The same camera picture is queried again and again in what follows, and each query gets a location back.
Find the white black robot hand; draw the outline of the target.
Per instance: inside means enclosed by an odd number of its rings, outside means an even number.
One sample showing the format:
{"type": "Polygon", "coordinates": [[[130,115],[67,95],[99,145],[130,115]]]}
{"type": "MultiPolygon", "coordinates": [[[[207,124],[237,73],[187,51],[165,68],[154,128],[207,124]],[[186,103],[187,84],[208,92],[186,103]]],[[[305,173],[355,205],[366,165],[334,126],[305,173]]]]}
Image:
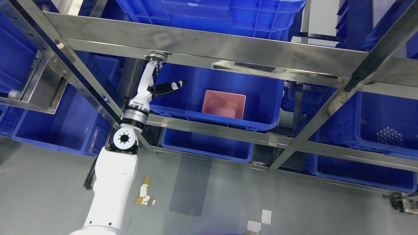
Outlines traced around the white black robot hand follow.
{"type": "Polygon", "coordinates": [[[137,87],[137,94],[129,101],[124,110],[125,116],[129,112],[139,112],[147,115],[151,109],[150,102],[154,97],[172,94],[188,82],[188,79],[181,79],[156,85],[155,82],[163,64],[163,62],[156,61],[150,61],[146,64],[137,87]]]}

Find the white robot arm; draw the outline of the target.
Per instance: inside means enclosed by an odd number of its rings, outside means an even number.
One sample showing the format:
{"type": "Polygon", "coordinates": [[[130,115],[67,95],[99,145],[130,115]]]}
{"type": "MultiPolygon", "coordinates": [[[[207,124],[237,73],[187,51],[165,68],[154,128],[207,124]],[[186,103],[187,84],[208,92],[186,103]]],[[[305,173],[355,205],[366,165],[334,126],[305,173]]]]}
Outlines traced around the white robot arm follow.
{"type": "Polygon", "coordinates": [[[73,235],[121,235],[127,199],[136,177],[138,138],[148,118],[151,97],[132,98],[120,129],[111,135],[95,164],[94,197],[85,223],[73,235]]]}

